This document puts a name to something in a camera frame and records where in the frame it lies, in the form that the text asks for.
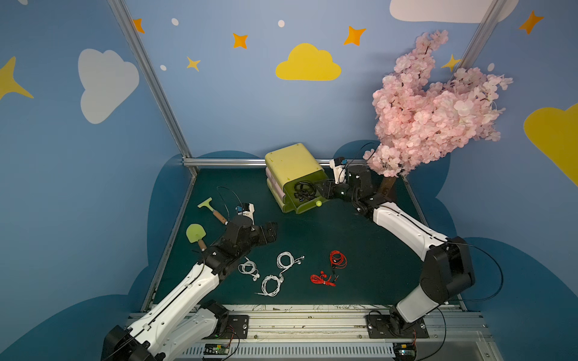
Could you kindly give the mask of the black earphones coil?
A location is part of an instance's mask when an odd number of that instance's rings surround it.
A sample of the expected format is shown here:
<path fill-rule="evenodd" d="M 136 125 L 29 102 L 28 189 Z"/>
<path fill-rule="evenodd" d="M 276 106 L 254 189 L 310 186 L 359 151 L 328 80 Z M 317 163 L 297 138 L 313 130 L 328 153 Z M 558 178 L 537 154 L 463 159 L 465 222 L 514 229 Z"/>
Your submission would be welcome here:
<path fill-rule="evenodd" d="M 294 196 L 299 202 L 308 202 L 315 198 L 315 194 L 311 193 L 311 190 L 305 189 L 295 190 Z"/>
<path fill-rule="evenodd" d="M 317 190 L 316 186 L 310 181 L 303 181 L 302 180 L 302 181 L 295 183 L 294 193 L 295 193 L 295 190 L 299 190 L 299 189 L 311 190 L 311 193 L 315 194 L 315 198 L 317 197 L 318 190 Z"/>

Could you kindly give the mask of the green drawer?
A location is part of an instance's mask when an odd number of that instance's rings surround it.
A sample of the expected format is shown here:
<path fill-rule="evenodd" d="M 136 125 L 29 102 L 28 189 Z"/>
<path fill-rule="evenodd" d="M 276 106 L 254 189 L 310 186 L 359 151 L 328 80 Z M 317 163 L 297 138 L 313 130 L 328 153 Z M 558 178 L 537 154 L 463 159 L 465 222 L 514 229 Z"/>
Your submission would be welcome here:
<path fill-rule="evenodd" d="M 327 179 L 328 176 L 322 169 L 284 184 L 282 188 L 284 191 L 282 211 L 284 213 L 294 211 L 296 214 L 302 214 L 320 207 L 327 200 L 320 193 L 317 184 L 324 183 Z"/>

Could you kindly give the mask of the green three-drawer cabinet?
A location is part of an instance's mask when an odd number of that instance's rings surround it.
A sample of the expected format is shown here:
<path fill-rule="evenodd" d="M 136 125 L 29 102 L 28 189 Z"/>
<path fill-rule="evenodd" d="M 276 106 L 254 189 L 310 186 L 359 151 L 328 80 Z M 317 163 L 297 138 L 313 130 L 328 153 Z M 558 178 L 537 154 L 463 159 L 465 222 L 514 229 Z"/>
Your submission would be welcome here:
<path fill-rule="evenodd" d="M 274 150 L 265 156 L 267 186 L 282 211 L 284 191 L 283 185 L 299 177 L 322 170 L 318 161 L 301 143 L 279 150 Z"/>

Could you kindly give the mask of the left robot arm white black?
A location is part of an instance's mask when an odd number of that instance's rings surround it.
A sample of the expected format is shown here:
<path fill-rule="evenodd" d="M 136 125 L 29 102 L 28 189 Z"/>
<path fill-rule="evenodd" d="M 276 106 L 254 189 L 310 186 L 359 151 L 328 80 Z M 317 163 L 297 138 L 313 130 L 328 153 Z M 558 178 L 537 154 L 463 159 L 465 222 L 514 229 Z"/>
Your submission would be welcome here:
<path fill-rule="evenodd" d="M 127 328 L 115 326 L 105 337 L 103 360 L 174 360 L 191 344 L 227 327 L 228 312 L 211 303 L 190 317 L 194 306 L 237 269 L 253 248 L 276 241 L 278 224 L 254 224 L 236 215 L 224 234 L 203 246 L 198 262 L 155 307 Z"/>

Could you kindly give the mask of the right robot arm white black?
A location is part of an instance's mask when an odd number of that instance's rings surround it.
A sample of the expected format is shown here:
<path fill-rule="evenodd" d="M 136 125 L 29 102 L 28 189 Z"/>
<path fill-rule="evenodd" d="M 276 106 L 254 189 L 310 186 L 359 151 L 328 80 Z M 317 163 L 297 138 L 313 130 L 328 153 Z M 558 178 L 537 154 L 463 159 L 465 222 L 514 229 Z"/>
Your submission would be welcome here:
<path fill-rule="evenodd" d="M 326 199 L 351 202 L 356 211 L 388 230 L 414 251 L 423 262 L 418 286 L 390 308 L 390 327 L 395 333 L 408 329 L 426 314 L 476 283 L 469 245 L 450 239 L 404 212 L 386 195 L 375 191 L 366 166 L 342 167 L 342 181 L 315 184 Z"/>

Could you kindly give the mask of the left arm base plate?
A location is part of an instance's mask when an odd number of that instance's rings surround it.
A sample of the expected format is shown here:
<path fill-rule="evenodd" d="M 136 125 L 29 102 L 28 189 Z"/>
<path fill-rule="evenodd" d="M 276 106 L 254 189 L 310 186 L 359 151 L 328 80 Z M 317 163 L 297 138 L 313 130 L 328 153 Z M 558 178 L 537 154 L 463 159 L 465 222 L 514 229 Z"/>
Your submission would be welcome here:
<path fill-rule="evenodd" d="M 244 314 L 233 314 L 218 320 L 215 331 L 209 339 L 230 338 L 234 333 L 237 338 L 247 339 L 250 317 Z"/>

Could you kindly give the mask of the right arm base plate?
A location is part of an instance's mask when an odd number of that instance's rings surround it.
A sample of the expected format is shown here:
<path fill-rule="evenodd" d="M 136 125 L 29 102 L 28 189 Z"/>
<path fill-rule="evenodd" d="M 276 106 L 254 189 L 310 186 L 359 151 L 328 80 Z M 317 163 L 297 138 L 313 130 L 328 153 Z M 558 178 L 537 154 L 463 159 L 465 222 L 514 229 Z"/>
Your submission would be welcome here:
<path fill-rule="evenodd" d="M 429 338 L 423 318 L 413 323 L 406 323 L 403 319 L 389 314 L 370 313 L 365 319 L 370 338 Z"/>

